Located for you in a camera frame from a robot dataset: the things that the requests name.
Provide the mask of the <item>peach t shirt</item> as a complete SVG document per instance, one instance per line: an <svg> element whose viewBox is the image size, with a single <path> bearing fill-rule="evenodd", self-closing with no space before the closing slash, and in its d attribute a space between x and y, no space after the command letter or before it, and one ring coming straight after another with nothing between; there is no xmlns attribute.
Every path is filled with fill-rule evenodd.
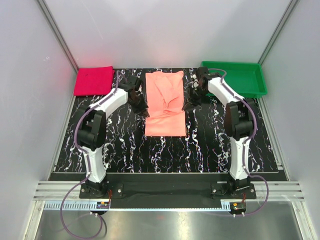
<svg viewBox="0 0 320 240"><path fill-rule="evenodd" d="M146 100L149 117L145 122L147 137L185 137L184 72L146 73Z"/></svg>

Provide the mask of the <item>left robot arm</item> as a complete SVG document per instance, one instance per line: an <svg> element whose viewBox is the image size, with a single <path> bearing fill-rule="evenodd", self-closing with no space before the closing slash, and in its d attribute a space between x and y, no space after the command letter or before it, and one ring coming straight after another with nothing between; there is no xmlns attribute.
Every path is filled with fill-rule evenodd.
<svg viewBox="0 0 320 240"><path fill-rule="evenodd" d="M86 167L85 179L81 181L82 195L103 198L111 192L102 154L107 118L125 104L129 104L136 115L148 118L150 115L142 86L143 80L131 75L127 82L117 82L115 88L98 102L80 109L74 145L83 154Z"/></svg>

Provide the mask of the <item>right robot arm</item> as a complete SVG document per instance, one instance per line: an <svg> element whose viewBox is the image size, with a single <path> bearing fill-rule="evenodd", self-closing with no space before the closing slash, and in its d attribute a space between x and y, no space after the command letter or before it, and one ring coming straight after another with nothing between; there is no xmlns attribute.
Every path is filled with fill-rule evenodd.
<svg viewBox="0 0 320 240"><path fill-rule="evenodd" d="M244 197L250 189L251 175L247 168L251 139L257 132L257 119L253 111L255 101L236 93L225 81L227 72L215 69L210 72L206 66L197 68L188 86L188 96L182 107L190 111L202 104L202 98L213 94L225 108L224 130L231 143L231 164L226 185L215 195Z"/></svg>

